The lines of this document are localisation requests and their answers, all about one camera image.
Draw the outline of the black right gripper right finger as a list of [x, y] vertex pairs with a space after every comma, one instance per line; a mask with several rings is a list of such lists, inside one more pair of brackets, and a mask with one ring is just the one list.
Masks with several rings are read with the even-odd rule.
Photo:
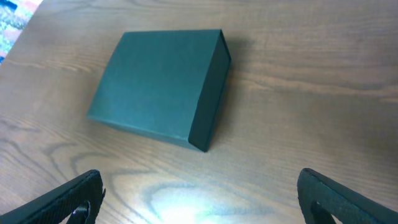
[[397, 223], [397, 212], [310, 168], [301, 170], [297, 191], [306, 223]]

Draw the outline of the dark green box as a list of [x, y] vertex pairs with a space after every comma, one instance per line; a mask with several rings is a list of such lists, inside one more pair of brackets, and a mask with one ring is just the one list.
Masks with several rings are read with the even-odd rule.
[[220, 29], [126, 32], [104, 70], [87, 117], [206, 152], [230, 66]]

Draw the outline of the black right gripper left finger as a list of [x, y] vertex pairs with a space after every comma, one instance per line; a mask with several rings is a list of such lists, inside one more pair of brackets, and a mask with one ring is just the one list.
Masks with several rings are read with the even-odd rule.
[[1, 215], [1, 223], [94, 223], [105, 193], [100, 172], [89, 170]]

